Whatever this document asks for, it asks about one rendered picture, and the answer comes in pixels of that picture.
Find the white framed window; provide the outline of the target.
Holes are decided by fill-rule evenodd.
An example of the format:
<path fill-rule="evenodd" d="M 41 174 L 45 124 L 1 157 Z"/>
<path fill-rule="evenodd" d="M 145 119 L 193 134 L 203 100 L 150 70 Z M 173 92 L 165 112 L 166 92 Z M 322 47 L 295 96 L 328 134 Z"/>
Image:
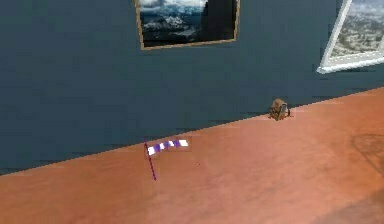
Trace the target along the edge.
<path fill-rule="evenodd" d="M 343 0 L 317 71 L 384 63 L 384 0 Z"/>

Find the small brown lumpy object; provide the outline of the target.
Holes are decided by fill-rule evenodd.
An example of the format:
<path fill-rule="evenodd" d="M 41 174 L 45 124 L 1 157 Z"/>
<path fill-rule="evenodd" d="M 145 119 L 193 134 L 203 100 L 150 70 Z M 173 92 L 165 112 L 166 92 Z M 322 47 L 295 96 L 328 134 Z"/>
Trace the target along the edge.
<path fill-rule="evenodd" d="M 275 99 L 269 109 L 269 117 L 276 120 L 284 120 L 291 116 L 291 111 L 288 104 L 280 98 Z"/>

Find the wood framed landscape picture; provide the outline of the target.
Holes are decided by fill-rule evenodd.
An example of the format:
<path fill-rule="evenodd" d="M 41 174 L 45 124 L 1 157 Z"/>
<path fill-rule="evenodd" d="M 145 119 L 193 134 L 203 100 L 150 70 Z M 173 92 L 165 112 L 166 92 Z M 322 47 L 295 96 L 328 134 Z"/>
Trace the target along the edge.
<path fill-rule="evenodd" d="M 241 0 L 133 0 L 142 50 L 234 42 Z"/>

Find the purple and white striped flag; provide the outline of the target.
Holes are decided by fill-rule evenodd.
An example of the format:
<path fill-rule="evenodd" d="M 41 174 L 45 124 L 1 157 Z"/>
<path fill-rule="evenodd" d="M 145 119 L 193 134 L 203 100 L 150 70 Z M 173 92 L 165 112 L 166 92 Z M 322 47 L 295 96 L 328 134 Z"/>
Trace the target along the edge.
<path fill-rule="evenodd" d="M 149 144 L 147 141 L 145 141 L 143 145 L 149 162 L 152 179 L 154 181 L 157 180 L 155 160 L 161 155 L 162 152 L 175 151 L 181 148 L 188 148 L 191 145 L 191 142 L 192 140 L 188 138 L 164 140 L 153 144 Z"/>

